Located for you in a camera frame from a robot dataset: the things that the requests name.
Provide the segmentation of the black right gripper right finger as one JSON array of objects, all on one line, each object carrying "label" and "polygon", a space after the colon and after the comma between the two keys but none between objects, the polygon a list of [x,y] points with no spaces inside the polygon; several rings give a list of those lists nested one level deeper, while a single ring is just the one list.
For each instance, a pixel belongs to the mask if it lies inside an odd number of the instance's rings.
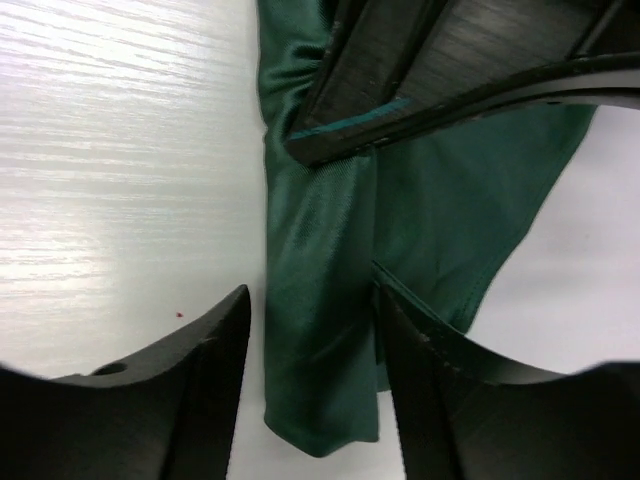
[{"label": "black right gripper right finger", "polygon": [[637,363],[562,375],[478,345],[389,286],[379,305],[407,478],[638,477]]}]

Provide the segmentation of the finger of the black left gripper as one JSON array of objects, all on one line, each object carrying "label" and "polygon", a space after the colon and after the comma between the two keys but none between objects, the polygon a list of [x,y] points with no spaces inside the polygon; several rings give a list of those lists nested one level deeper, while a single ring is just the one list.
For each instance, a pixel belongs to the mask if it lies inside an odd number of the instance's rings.
[{"label": "finger of the black left gripper", "polygon": [[449,6],[448,1],[341,1],[321,67],[299,111],[299,131],[340,131],[405,108],[399,85]]}]

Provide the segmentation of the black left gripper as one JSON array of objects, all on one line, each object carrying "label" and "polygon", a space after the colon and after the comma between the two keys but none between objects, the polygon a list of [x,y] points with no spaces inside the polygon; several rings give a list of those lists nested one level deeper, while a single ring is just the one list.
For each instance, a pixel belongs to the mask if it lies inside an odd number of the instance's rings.
[{"label": "black left gripper", "polygon": [[[636,1],[450,1],[400,99],[296,130],[287,152],[321,165],[530,104],[639,107]],[[456,100],[426,107],[418,100]]]}]

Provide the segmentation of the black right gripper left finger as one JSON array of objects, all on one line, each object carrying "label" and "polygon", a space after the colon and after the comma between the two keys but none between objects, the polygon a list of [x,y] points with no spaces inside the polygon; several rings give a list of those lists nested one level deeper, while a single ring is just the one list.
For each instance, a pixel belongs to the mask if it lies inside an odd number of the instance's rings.
[{"label": "black right gripper left finger", "polygon": [[223,479],[250,333],[239,286],[200,318],[88,375],[1,371],[5,479]]}]

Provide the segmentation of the dark green cloth napkin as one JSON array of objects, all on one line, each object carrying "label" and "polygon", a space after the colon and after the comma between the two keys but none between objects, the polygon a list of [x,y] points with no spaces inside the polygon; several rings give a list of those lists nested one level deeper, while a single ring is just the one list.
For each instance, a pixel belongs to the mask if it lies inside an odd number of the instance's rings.
[{"label": "dark green cloth napkin", "polygon": [[257,10],[268,198],[264,420],[321,458],[379,437],[377,395],[389,387],[379,287],[468,331],[595,108],[527,107],[311,170],[284,141],[336,5],[261,1]]}]

